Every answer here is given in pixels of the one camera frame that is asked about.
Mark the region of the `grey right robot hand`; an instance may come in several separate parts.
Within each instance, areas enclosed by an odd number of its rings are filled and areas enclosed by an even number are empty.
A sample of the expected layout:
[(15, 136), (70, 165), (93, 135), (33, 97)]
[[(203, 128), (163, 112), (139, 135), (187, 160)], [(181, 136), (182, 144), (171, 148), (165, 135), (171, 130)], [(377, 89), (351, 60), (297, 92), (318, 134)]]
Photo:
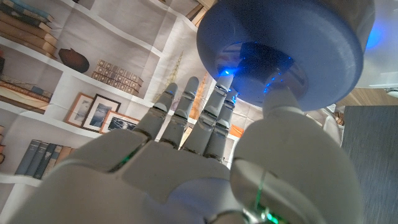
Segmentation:
[(362, 223), (352, 162), (306, 117), (282, 82), (265, 90), (264, 117), (238, 141), (230, 166), (224, 135), (154, 141), (142, 121), (76, 150), (41, 182), (9, 223)]

